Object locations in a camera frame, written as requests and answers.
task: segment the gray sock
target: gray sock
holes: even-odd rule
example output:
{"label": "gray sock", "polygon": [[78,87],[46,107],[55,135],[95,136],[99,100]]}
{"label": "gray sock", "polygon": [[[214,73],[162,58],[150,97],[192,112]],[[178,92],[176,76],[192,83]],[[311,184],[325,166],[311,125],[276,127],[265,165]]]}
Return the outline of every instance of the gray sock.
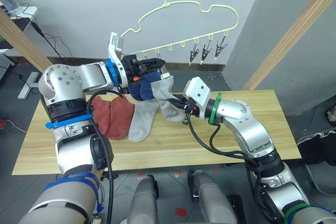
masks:
{"label": "gray sock", "polygon": [[158,107],[159,105],[154,99],[136,103],[130,131],[128,132],[129,140],[140,142],[148,137]]}
{"label": "gray sock", "polygon": [[172,86],[174,84],[174,78],[172,76],[163,79],[161,81],[152,82],[152,91],[154,97],[159,102],[163,116],[171,122],[179,122],[184,120],[185,112],[174,105],[172,105],[167,99],[176,98],[172,94]]}

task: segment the wooden table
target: wooden table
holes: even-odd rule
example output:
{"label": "wooden table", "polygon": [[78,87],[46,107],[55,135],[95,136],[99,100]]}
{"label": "wooden table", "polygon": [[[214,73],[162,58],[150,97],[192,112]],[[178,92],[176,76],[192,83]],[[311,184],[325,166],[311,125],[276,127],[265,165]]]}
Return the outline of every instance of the wooden table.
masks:
{"label": "wooden table", "polygon": [[[212,92],[213,98],[216,95],[217,92]],[[112,100],[116,96],[101,97],[104,100]],[[250,105],[254,117],[266,127],[282,159],[301,158],[273,90],[225,91],[222,92],[222,98],[242,100]],[[135,103],[130,95],[127,95],[127,99]],[[51,130],[45,128],[48,121],[47,114],[39,103],[22,144],[13,175],[60,173],[56,161],[55,140]],[[208,142],[215,127],[195,117],[192,118],[192,122],[199,137]],[[241,162],[239,159],[219,156],[202,148],[191,135],[187,125],[166,121],[160,109],[156,112],[151,133],[144,141],[133,143],[123,139],[111,143],[114,170]],[[225,127],[217,133],[214,145],[221,151],[239,150],[231,131]]]}

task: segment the plastic bottle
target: plastic bottle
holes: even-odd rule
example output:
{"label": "plastic bottle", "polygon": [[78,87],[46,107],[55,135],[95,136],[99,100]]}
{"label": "plastic bottle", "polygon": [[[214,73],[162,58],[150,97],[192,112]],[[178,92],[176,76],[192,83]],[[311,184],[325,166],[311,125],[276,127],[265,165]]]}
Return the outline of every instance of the plastic bottle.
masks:
{"label": "plastic bottle", "polygon": [[6,7],[9,13],[20,14],[23,8],[15,0],[0,0],[0,2]]}

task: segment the green ring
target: green ring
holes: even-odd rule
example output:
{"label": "green ring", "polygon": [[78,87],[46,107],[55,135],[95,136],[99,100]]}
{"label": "green ring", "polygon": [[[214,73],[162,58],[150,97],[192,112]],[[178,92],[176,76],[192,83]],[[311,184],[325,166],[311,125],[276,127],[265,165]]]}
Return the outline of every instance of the green ring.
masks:
{"label": "green ring", "polygon": [[301,204],[297,204],[291,208],[289,208],[287,211],[286,211],[286,214],[285,214],[285,224],[288,223],[288,218],[297,210],[301,209],[301,208],[306,208],[306,207],[310,207],[308,204],[306,203],[301,203]]}
{"label": "green ring", "polygon": [[217,112],[219,103],[221,102],[221,99],[222,99],[222,93],[218,93],[218,95],[216,96],[215,104],[212,107],[212,112],[211,112],[210,119],[208,121],[210,125],[214,125],[214,120],[215,120],[216,112]]}

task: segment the wooden beam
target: wooden beam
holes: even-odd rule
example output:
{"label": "wooden beam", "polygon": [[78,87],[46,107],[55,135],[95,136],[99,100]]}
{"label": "wooden beam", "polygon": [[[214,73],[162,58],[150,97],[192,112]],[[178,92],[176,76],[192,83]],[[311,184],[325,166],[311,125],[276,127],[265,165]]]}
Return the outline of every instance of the wooden beam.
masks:
{"label": "wooden beam", "polygon": [[254,90],[267,77],[272,69],[285,57],[289,50],[306,33],[317,18],[333,0],[311,0],[297,20],[288,29],[279,43],[263,61],[257,71],[243,87],[243,90]]}
{"label": "wooden beam", "polygon": [[0,9],[0,35],[15,47],[34,67],[43,72],[51,61],[28,39],[15,23]]}

